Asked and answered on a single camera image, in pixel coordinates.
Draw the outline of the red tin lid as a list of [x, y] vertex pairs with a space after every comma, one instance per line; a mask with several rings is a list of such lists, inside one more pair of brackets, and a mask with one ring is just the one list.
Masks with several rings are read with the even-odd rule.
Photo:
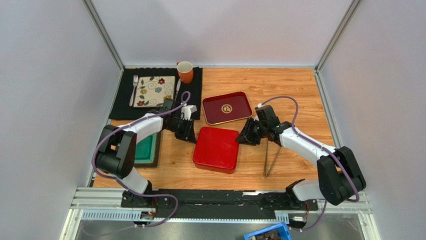
[[237, 167], [239, 143], [236, 130], [204, 126], [200, 129], [192, 161], [196, 168], [233, 174]]

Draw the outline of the red chocolate serving tray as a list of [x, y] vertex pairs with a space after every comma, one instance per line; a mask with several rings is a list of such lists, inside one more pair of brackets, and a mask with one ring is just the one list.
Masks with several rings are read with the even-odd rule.
[[209, 125], [218, 125], [250, 118], [253, 114], [247, 95], [232, 92], [202, 100], [205, 120]]

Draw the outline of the metal serving tongs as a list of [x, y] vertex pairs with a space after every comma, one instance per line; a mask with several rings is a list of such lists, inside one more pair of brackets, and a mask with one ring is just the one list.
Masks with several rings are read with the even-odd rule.
[[265, 145], [265, 155], [264, 155], [263, 173], [262, 173], [262, 176], [263, 176], [264, 179], [267, 179], [267, 178], [270, 177], [272, 170], [274, 169], [274, 166], [276, 164], [276, 161], [277, 161], [277, 159], [280, 155], [281, 149], [282, 149], [281, 146], [278, 146], [273, 159], [270, 159], [269, 158], [269, 150], [270, 150], [269, 145], [270, 145], [270, 142], [267, 141], [266, 145]]

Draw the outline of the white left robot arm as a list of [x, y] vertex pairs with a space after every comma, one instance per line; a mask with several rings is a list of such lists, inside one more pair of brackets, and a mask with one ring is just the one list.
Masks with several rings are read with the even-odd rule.
[[106, 125], [92, 156], [93, 170], [101, 177], [116, 180], [134, 195], [146, 197], [151, 183], [135, 167], [137, 144], [167, 130], [178, 140], [195, 144], [192, 114], [196, 105], [166, 99], [157, 110], [120, 126]]

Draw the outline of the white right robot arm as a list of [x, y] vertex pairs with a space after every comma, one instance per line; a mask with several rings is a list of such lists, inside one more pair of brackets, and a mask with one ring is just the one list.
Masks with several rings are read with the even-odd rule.
[[353, 151], [321, 143], [302, 133], [288, 121], [281, 122], [270, 105], [257, 107], [256, 118], [249, 118], [235, 141], [245, 145], [259, 145], [267, 139], [290, 149], [317, 168], [317, 179], [298, 180], [285, 192], [293, 204], [307, 200], [326, 200], [337, 206], [352, 197], [359, 198], [367, 184]]

